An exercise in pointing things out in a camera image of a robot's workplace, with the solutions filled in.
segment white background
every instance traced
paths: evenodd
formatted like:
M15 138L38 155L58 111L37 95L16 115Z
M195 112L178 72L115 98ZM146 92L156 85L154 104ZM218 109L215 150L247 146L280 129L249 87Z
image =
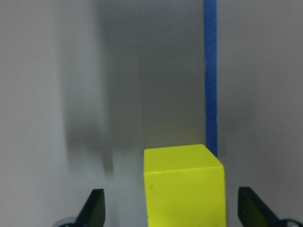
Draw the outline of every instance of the white background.
M1 1L0 226L50 227L102 187L106 226L144 227L143 148L204 142L202 3L140 2ZM229 226L246 185L302 219L302 9L218 1Z

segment blue tape strip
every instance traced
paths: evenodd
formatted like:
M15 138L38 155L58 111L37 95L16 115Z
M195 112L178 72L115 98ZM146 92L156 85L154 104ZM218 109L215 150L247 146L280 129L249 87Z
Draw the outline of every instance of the blue tape strip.
M204 0L206 146L217 157L217 4Z

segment blue vertical line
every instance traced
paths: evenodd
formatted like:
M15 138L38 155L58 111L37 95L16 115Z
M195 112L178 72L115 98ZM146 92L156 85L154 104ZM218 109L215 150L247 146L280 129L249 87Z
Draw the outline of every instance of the blue vertical line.
M204 0L206 146L218 156L217 131L217 4Z

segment cube top face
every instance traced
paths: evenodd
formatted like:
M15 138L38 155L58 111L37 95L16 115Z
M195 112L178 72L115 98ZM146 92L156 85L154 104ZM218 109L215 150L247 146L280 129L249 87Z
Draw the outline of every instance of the cube top face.
M144 151L144 174L206 167L222 167L222 164L202 144Z

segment yellow cube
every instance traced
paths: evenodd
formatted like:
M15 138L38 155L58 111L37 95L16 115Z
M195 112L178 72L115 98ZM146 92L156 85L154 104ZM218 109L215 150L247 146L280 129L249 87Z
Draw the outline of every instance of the yellow cube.
M149 227L226 227L224 168L201 144L144 151Z

